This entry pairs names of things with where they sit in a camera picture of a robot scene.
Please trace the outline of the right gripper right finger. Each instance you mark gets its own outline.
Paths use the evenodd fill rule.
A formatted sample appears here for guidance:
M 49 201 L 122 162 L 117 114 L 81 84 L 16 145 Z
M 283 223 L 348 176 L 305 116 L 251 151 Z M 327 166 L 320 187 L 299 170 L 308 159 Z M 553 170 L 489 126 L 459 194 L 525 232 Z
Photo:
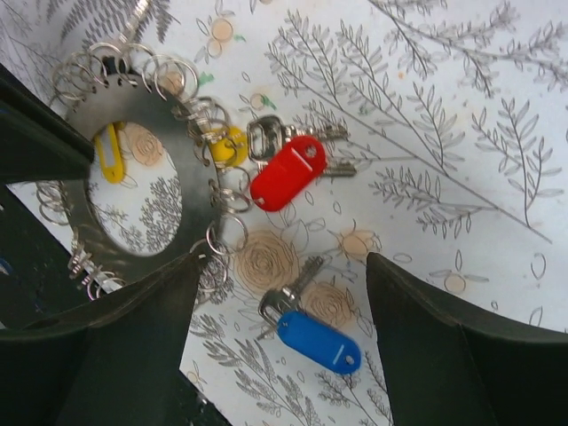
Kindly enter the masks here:
M 367 256 L 367 294 L 397 425 L 565 425 L 567 335 Z

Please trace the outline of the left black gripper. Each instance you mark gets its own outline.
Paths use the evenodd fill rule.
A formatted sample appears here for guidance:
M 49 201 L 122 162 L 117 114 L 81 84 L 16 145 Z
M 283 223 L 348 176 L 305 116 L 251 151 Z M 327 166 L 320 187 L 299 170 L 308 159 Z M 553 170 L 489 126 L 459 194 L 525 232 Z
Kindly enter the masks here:
M 70 255 L 9 184 L 89 176 L 92 143 L 1 67 L 1 329 L 89 327 Z

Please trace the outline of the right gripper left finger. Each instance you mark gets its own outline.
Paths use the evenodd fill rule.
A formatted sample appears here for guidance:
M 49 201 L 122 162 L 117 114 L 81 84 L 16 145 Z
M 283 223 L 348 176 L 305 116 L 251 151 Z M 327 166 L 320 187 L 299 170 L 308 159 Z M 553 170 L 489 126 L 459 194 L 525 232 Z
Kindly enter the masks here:
M 176 380 L 201 268 L 141 281 L 1 332 L 3 425 L 176 425 Z

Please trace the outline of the yellow key tag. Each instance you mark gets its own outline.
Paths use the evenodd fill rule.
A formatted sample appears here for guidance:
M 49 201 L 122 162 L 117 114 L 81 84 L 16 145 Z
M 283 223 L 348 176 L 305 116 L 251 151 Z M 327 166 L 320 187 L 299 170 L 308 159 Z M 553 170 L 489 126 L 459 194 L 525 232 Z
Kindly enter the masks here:
M 232 126 L 227 136 L 209 145 L 209 150 L 218 168 L 238 167 L 248 158 L 247 134 Z
M 119 129 L 118 122 L 109 123 L 93 138 L 99 156 L 102 176 L 113 185 L 120 184 L 125 176 Z

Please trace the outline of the silver key with blue tag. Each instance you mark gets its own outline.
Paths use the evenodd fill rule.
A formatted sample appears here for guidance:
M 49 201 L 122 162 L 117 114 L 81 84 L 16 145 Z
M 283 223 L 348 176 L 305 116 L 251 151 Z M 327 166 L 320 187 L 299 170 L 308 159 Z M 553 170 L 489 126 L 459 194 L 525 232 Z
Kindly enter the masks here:
M 266 338 L 276 330 L 280 317 L 290 311 L 295 311 L 312 279 L 319 273 L 324 264 L 322 256 L 310 256 L 304 263 L 297 278 L 281 289 L 270 289 L 262 297 L 258 305 L 258 313 L 268 324 L 268 328 L 256 339 Z

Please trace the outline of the blue key tag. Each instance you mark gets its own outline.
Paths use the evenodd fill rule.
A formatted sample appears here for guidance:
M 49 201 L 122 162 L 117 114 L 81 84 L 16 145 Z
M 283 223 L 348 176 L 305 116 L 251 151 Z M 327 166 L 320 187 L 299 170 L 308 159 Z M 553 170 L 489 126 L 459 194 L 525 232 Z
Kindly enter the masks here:
M 307 313 L 285 312 L 276 330 L 289 348 L 338 375 L 351 375 L 361 366 L 362 353 L 352 338 Z

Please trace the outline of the red key tag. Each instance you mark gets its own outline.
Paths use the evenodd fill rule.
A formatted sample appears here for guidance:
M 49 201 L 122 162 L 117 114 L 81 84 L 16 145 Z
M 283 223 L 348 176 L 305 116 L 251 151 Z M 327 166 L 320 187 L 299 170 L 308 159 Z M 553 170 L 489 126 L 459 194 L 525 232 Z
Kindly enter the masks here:
M 319 140 L 312 136 L 294 137 L 252 180 L 252 201 L 264 211 L 279 211 L 326 167 L 325 148 Z

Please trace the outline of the floral table mat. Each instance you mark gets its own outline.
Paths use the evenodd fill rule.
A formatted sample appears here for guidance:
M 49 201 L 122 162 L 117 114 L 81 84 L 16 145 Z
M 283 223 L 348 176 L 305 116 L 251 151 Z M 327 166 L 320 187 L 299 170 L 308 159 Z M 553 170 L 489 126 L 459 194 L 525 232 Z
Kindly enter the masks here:
M 227 225 L 231 288 L 198 303 L 177 424 L 397 425 L 365 288 L 376 252 L 491 313 L 567 334 L 564 1 L 153 1 L 137 39 L 196 67 L 243 129 L 341 124 L 352 178 L 319 178 Z M 258 313 L 310 256 L 296 311 L 352 338 L 338 375 Z

